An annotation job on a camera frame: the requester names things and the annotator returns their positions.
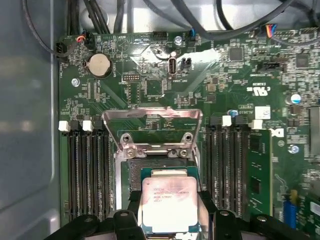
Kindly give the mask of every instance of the wire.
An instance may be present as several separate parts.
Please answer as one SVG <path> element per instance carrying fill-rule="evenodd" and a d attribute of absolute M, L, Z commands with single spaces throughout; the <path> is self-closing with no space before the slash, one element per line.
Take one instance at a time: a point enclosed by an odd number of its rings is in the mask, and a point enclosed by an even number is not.
<path fill-rule="evenodd" d="M 91 6 L 92 6 L 92 9 L 93 11 L 95 12 L 99 22 L 100 22 L 100 25 L 102 27 L 102 30 L 105 34 L 110 34 L 110 30 L 108 28 L 108 25 L 106 23 L 106 20 L 105 20 L 105 17 L 100 9 L 100 6 L 98 5 L 97 1 L 96 0 L 90 0 L 90 3 L 91 3 Z"/>
<path fill-rule="evenodd" d="M 245 32 L 251 31 L 255 29 L 256 27 L 263 25 L 279 14 L 281 14 L 294 0 L 286 0 L 283 4 L 278 6 L 276 9 L 271 11 L 269 14 L 265 15 L 264 17 L 260 18 L 259 20 L 241 27 L 236 30 L 226 31 L 222 33 L 208 33 L 198 22 L 198 20 L 195 18 L 195 16 L 191 13 L 191 11 L 186 6 L 185 2 L 183 0 L 171 0 L 172 4 L 175 6 L 175 8 L 179 11 L 179 13 L 191 24 L 191 26 L 195 29 L 197 33 L 199 33 L 200 36 L 202 36 L 205 39 L 208 40 L 225 40 L 225 39 L 231 39 L 234 38 L 240 34 L 243 34 Z"/>
<path fill-rule="evenodd" d="M 72 6 L 71 6 L 71 0 L 66 1 L 66 34 L 71 35 L 72 34 Z"/>
<path fill-rule="evenodd" d="M 84 4 L 85 4 L 85 7 L 86 9 L 88 10 L 88 13 L 89 13 L 89 16 L 91 18 L 91 21 L 93 23 L 93 26 L 94 26 L 94 29 L 95 31 L 98 33 L 98 34 L 102 34 L 102 29 L 101 29 L 101 26 L 98 22 L 98 19 L 97 19 L 97 16 L 96 16 L 96 13 L 95 11 L 93 10 L 89 0 L 83 0 L 84 1 Z"/>
<path fill-rule="evenodd" d="M 125 0 L 117 0 L 116 2 L 116 17 L 114 20 L 113 33 L 119 34 L 122 31 L 122 24 L 125 14 Z"/>
<path fill-rule="evenodd" d="M 72 34 L 79 35 L 79 20 L 78 20 L 78 0 L 71 0 L 71 22 Z"/>
<path fill-rule="evenodd" d="M 268 36 L 268 38 L 272 37 L 272 30 L 270 29 L 270 25 L 265 25 L 266 28 L 266 34 Z"/>
<path fill-rule="evenodd" d="M 306 4 L 305 2 L 300 1 L 300 0 L 295 0 L 290 5 L 290 7 L 299 9 L 300 11 L 304 12 L 312 26 L 318 25 L 317 21 L 314 20 L 313 9 L 308 4 Z"/>
<path fill-rule="evenodd" d="M 22 2 L 22 11 L 26 20 L 26 23 L 29 27 L 29 29 L 31 30 L 32 35 L 34 36 L 34 38 L 37 40 L 37 42 L 50 54 L 53 54 L 59 58 L 65 58 L 67 56 L 69 56 L 77 47 L 77 42 L 74 42 L 71 44 L 71 46 L 69 47 L 68 51 L 66 51 L 65 53 L 59 53 L 56 52 L 54 50 L 52 50 L 50 47 L 48 47 L 44 41 L 41 39 L 41 37 L 39 36 L 39 34 L 37 33 L 37 30 L 32 22 L 30 13 L 29 13 L 29 9 L 28 9 L 28 3 L 27 0 L 21 0 Z"/>
<path fill-rule="evenodd" d="M 86 37 L 84 35 L 80 35 L 76 38 L 77 43 L 81 43 L 82 41 L 86 40 Z"/>
<path fill-rule="evenodd" d="M 319 22 L 317 13 L 316 13 L 317 4 L 318 4 L 318 0 L 312 0 L 312 9 L 311 9 L 311 12 L 312 12 L 312 17 L 313 17 L 314 23 L 315 23 L 318 27 L 320 27 L 320 22 Z"/>
<path fill-rule="evenodd" d="M 226 30 L 233 30 L 233 27 L 230 25 L 230 23 L 228 22 L 225 14 L 224 14 L 224 10 L 222 8 L 222 0 L 216 0 L 216 10 L 217 10 L 218 17 L 219 17 L 223 27 Z"/>
<path fill-rule="evenodd" d="M 145 3 L 145 5 L 155 14 L 157 14 L 159 17 L 168 20 L 169 22 L 183 28 L 186 30 L 191 29 L 190 26 L 176 20 L 174 17 L 170 16 L 169 14 L 164 13 L 162 10 L 160 10 L 159 8 L 156 7 L 156 5 L 154 5 L 150 0 L 143 0 L 143 2 Z"/>

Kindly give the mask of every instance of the blue wire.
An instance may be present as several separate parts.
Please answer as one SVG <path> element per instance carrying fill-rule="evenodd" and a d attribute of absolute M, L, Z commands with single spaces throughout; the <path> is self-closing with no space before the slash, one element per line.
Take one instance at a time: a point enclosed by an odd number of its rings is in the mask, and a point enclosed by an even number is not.
<path fill-rule="evenodd" d="M 191 28 L 191 32 L 192 32 L 192 37 L 196 36 L 196 30 L 194 28 Z"/>
<path fill-rule="evenodd" d="M 271 34 L 274 35 L 277 28 L 277 24 L 274 24 L 271 29 Z"/>

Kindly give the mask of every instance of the silver screw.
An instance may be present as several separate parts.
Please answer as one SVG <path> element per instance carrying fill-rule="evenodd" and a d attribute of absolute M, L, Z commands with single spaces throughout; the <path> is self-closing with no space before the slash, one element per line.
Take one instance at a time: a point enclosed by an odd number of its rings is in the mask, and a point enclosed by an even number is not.
<path fill-rule="evenodd" d="M 179 152 L 180 157 L 185 158 L 186 156 L 188 156 L 188 151 L 183 149 Z"/>
<path fill-rule="evenodd" d="M 181 46 L 182 45 L 182 36 L 176 36 L 173 40 L 174 44 L 177 46 Z"/>
<path fill-rule="evenodd" d="M 73 79 L 71 80 L 71 84 L 72 84 L 72 86 L 74 86 L 74 87 L 78 87 L 78 86 L 80 85 L 80 80 L 79 80 L 79 78 L 73 78 Z"/>
<path fill-rule="evenodd" d="M 258 219 L 260 222 L 266 222 L 267 219 L 264 216 L 258 216 L 256 219 Z"/>
<path fill-rule="evenodd" d="M 297 154 L 299 152 L 299 147 L 297 145 L 290 145 L 288 147 L 288 152 L 291 153 L 291 154 Z"/>
<path fill-rule="evenodd" d="M 91 217 L 88 217 L 86 220 L 84 220 L 86 223 L 89 223 L 89 222 L 92 222 L 92 218 Z"/>
<path fill-rule="evenodd" d="M 222 216 L 228 216 L 228 215 L 229 215 L 229 213 L 228 213 L 227 211 L 221 211 L 220 214 L 221 214 Z"/>
<path fill-rule="evenodd" d="M 126 155 L 128 158 L 133 158 L 135 154 L 134 154 L 134 151 L 129 148 L 126 150 Z"/>

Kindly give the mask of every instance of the metal bracket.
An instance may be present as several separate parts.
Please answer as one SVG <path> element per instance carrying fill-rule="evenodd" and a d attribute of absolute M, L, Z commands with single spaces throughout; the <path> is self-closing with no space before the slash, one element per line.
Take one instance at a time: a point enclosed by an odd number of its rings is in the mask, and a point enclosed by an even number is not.
<path fill-rule="evenodd" d="M 163 143 L 157 145 L 151 145 L 148 143 L 143 144 L 134 144 L 132 137 L 130 134 L 126 133 L 119 138 L 117 133 L 111 127 L 111 121 L 115 119 L 128 119 L 128 118 L 142 118 L 145 115 L 159 115 L 163 118 L 189 118 L 189 119 L 196 119 L 197 126 L 194 133 L 189 139 L 190 134 L 186 133 L 181 142 L 170 142 L 170 143 Z M 182 109 L 182 110 L 173 110 L 171 107 L 138 107 L 135 109 L 128 109 L 128 110 L 107 110 L 102 114 L 102 119 L 104 122 L 105 127 L 108 129 L 111 137 L 113 138 L 116 146 L 119 150 L 123 151 L 124 149 L 137 149 L 137 150 L 145 150 L 145 151 L 152 151 L 156 149 L 157 151 L 164 151 L 167 150 L 175 150 L 175 149 L 191 149 L 192 146 L 196 144 L 196 140 L 198 137 L 198 133 L 201 127 L 201 122 L 203 118 L 203 113 L 199 109 Z"/>

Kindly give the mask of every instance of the blue connector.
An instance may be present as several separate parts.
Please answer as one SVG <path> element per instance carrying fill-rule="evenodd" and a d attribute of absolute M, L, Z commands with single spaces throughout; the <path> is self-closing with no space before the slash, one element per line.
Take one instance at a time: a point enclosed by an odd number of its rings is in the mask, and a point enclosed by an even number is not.
<path fill-rule="evenodd" d="M 296 214 L 297 206 L 292 204 L 289 200 L 283 203 L 283 217 L 284 223 L 290 228 L 296 229 Z"/>

